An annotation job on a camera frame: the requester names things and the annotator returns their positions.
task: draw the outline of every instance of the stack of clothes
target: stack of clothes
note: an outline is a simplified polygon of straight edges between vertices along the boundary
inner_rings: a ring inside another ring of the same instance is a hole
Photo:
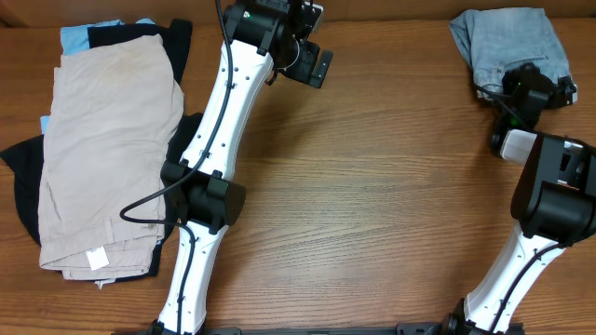
[[[202,114],[183,115],[180,89],[191,33],[184,20],[61,29],[45,135],[0,153],[42,268],[100,287],[157,274],[171,228],[126,222],[119,212],[163,188],[164,161],[178,163],[198,128]],[[163,196],[129,215],[178,217]]]

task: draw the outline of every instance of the white label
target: white label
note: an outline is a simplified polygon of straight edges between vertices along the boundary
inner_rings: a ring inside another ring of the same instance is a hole
[[[103,247],[87,250],[87,258],[89,259],[91,271],[101,269],[110,263],[108,261],[108,255],[106,255],[105,249]]]

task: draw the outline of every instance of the table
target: table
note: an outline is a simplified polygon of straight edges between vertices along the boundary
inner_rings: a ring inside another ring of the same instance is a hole
[[[538,129],[596,144],[596,20],[553,20],[577,105]],[[219,61],[217,26],[196,27],[183,78],[201,112]],[[440,321],[482,280],[512,228],[522,167],[489,152],[491,109],[445,20],[338,22],[312,40],[334,52],[320,90],[264,87],[240,144],[248,189],[220,247],[208,327],[390,327]],[[49,113],[57,29],[0,30],[0,149],[39,134]],[[146,328],[169,291],[177,233],[159,276],[108,285],[41,270],[0,164],[0,333],[108,334]],[[514,315],[528,334],[596,327],[596,239],[565,251]]]

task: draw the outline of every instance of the black garment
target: black garment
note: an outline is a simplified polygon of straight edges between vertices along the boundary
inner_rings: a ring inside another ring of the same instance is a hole
[[[41,246],[37,206],[44,165],[44,135],[11,146],[0,152],[0,158],[15,173],[15,203],[19,219],[35,243]]]
[[[160,34],[163,46],[168,54],[174,80],[178,84],[183,80],[184,68],[190,51],[190,36],[193,33],[193,23],[187,20],[174,19],[169,28],[154,24],[124,24],[109,27],[87,28],[89,47],[112,46],[118,43],[132,41],[145,35]]]

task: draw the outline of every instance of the black wire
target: black wire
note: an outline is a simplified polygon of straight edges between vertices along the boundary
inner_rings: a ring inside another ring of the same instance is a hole
[[[496,313],[496,316],[494,317],[494,320],[493,320],[493,324],[491,325],[491,329],[489,330],[490,333],[493,333],[494,330],[496,329],[496,325],[499,323],[501,315],[503,314],[503,312],[505,311],[505,308],[507,307],[507,303],[508,303],[509,299],[511,298],[511,294],[513,294],[515,287],[517,287],[518,284],[520,284],[520,281],[522,281],[522,278],[525,275],[525,273],[527,273],[528,270],[530,270],[530,268],[536,261],[541,260],[542,256],[544,256],[544,254],[546,254],[547,252],[552,251],[556,248],[564,248],[564,245],[556,244],[554,246],[543,248],[542,250],[538,251],[534,255],[534,257],[532,257],[532,259],[530,261],[528,261],[527,264],[525,264],[523,269],[521,269],[520,273],[515,277],[515,280],[513,281],[513,283],[511,283],[511,286],[509,287],[509,290],[507,291],[505,298],[503,298],[503,300],[501,301],[501,306],[499,307],[499,311]]]
[[[224,114],[225,114],[225,109],[227,107],[227,103],[230,100],[230,94],[232,92],[232,85],[233,85],[232,81],[233,81],[233,68],[234,68],[234,64],[233,64],[233,60],[232,60],[232,48],[230,47],[230,41],[229,41],[229,38],[227,37],[227,33],[225,32],[224,16],[222,14],[222,6],[220,4],[220,0],[215,0],[215,7],[217,9],[217,16],[220,21],[220,28],[222,29],[223,42],[225,43],[225,50],[227,52],[227,69],[228,69],[228,71],[227,71],[227,83],[225,85],[225,95],[223,96],[222,109],[220,110],[220,113],[217,116],[217,120],[215,121],[215,125],[213,126],[213,131],[211,132],[211,135],[207,141],[207,144],[205,145],[205,149],[203,150],[203,153],[201,154],[201,156],[198,158],[198,161],[196,162],[195,166],[190,170],[190,172],[188,172],[188,174],[186,176],[182,177],[179,181],[174,182],[172,185],[170,185],[166,188],[163,188],[153,194],[147,195],[146,197],[144,197],[141,200],[137,200],[137,201],[133,202],[132,204],[122,208],[122,210],[120,211],[120,218],[122,218],[122,220],[124,220],[124,221],[133,222],[133,223],[143,223],[143,224],[170,225],[170,226],[178,227],[180,229],[184,229],[190,236],[190,241],[189,241],[190,242],[190,255],[188,255],[188,263],[186,264],[186,268],[184,268],[184,274],[183,274],[183,278],[181,280],[180,290],[178,292],[178,320],[177,320],[178,322],[177,322],[177,327],[176,327],[176,335],[180,335],[180,330],[182,328],[184,286],[186,285],[186,279],[188,278],[188,273],[190,272],[190,267],[193,262],[193,255],[195,254],[195,243],[196,243],[195,235],[193,234],[193,231],[190,228],[188,228],[185,224],[181,224],[181,223],[177,223],[177,222],[168,222],[168,221],[164,221],[164,220],[147,220],[147,219],[131,218],[131,217],[127,216],[126,213],[133,208],[136,208],[150,200],[157,198],[158,196],[164,195],[164,194],[172,191],[174,188],[176,188],[176,187],[182,185],[184,182],[188,181],[198,171],[198,169],[201,167],[201,165],[203,164],[205,159],[209,156],[209,149],[211,148],[211,145],[215,141],[215,136],[217,135],[217,131],[219,130],[220,125],[222,124],[222,121],[224,120]]]
[[[476,88],[478,91],[485,93],[486,95],[488,95],[493,101],[496,101],[499,105],[501,105],[501,108],[503,108],[503,110],[505,110],[505,112],[511,114],[511,116],[515,117],[516,120],[518,120],[518,122],[520,122],[520,125],[523,127],[524,130],[527,131],[532,131],[532,129],[530,127],[528,127],[528,125],[526,125],[525,122],[523,122],[523,120],[515,113],[513,112],[513,110],[511,110],[509,108],[509,106],[507,106],[502,100],[502,97],[507,97],[507,95],[503,95],[503,94],[498,94],[498,93],[494,93],[491,92],[490,90],[484,88],[484,87],[480,87],[478,85],[474,85],[474,88]]]

